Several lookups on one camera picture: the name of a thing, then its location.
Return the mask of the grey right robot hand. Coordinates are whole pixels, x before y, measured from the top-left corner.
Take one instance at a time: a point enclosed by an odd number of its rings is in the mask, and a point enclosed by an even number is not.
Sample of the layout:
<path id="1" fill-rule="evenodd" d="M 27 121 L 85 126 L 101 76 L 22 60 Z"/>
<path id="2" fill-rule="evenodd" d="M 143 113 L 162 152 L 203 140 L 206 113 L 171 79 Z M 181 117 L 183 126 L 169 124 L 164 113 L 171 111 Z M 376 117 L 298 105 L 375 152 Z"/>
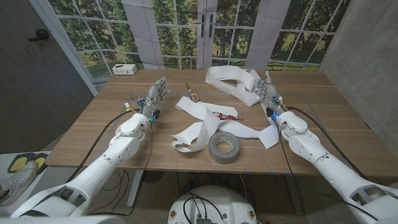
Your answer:
<path id="1" fill-rule="evenodd" d="M 260 102 L 266 106 L 266 115 L 271 120 L 276 121 L 277 118 L 287 108 L 284 106 L 283 97 L 278 93 L 276 87 L 272 83 L 272 78 L 268 70 L 266 70 L 266 79 L 258 78 L 252 90 L 259 98 Z"/>

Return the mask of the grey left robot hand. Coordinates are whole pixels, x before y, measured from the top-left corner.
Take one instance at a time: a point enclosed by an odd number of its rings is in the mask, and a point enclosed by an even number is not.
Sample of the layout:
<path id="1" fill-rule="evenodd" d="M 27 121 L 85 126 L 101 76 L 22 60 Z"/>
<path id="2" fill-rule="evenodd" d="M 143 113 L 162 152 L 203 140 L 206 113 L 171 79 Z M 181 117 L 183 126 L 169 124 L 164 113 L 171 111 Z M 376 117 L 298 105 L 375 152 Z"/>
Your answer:
<path id="1" fill-rule="evenodd" d="M 160 106 L 166 96 L 170 93 L 167 89 L 167 79 L 162 77 L 157 80 L 148 90 L 144 104 L 141 108 L 141 114 L 148 118 L 153 123 L 160 116 Z"/>

